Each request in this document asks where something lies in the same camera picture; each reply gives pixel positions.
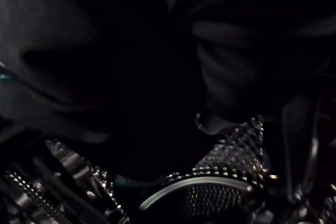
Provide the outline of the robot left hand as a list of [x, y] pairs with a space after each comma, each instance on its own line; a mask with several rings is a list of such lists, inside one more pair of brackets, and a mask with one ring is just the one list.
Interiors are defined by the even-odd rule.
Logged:
[[102, 143], [272, 116], [335, 56], [335, 0], [1, 0], [1, 116]]

